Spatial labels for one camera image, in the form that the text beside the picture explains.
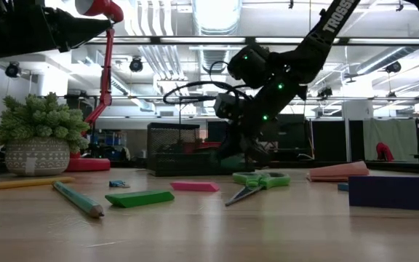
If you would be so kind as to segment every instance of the white patterned pot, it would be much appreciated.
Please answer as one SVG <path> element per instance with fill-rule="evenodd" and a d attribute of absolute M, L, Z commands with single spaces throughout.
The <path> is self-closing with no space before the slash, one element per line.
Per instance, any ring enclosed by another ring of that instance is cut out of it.
<path fill-rule="evenodd" d="M 69 165 L 69 159 L 69 145 L 57 138 L 31 138 L 6 144 L 6 167 L 17 175 L 59 175 Z"/>

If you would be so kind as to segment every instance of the green pencil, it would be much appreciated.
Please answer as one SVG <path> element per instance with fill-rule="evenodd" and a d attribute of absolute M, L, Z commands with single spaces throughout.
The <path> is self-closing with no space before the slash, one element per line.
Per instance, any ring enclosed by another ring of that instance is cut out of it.
<path fill-rule="evenodd" d="M 77 207 L 86 212 L 92 218 L 99 218 L 104 216 L 103 208 L 97 202 L 89 199 L 88 197 L 74 191 L 72 188 L 64 185 L 60 181 L 55 181 L 52 187 L 56 188 L 67 199 L 73 202 Z"/>

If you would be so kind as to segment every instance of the blue small object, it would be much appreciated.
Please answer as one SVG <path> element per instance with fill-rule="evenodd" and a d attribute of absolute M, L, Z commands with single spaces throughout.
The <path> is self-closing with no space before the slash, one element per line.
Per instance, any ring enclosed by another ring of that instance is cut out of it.
<path fill-rule="evenodd" d="M 348 184 L 347 183 L 339 183 L 338 184 L 338 191 L 348 191 Z"/>
<path fill-rule="evenodd" d="M 122 180 L 112 180 L 109 181 L 109 187 L 122 187 L 122 188 L 129 188 L 130 186 L 127 185 L 124 181 Z"/>
<path fill-rule="evenodd" d="M 419 210 L 419 178 L 351 176 L 348 187 L 350 206 Z"/>

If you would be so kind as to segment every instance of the green succulent plant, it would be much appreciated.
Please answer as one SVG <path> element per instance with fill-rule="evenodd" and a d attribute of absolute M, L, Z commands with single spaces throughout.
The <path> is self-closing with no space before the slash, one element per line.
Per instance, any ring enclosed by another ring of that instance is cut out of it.
<path fill-rule="evenodd" d="M 25 105 L 11 96 L 3 101 L 7 109 L 1 114 L 0 146 L 13 140 L 51 137 L 66 140 L 71 153 L 88 147 L 88 140 L 81 136 L 89 129 L 83 113 L 57 104 L 55 93 L 45 98 L 28 95 Z"/>

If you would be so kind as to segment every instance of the table surface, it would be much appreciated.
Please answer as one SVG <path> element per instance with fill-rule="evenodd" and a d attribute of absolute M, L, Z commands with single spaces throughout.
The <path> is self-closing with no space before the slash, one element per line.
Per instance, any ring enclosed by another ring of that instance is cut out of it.
<path fill-rule="evenodd" d="M 309 183 L 304 170 L 277 171 L 290 174 L 289 187 L 230 207 L 224 202 L 241 188 L 230 176 L 155 178 L 133 169 L 65 174 L 76 178 L 72 188 L 101 203 L 100 220 L 51 186 L 0 190 L 0 261 L 419 262 L 419 211 L 349 207 L 334 183 Z M 173 191 L 172 202 L 129 209 L 104 198 L 172 190 L 169 182 L 177 179 L 213 180 L 221 190 Z M 109 188 L 109 180 L 131 188 Z"/>

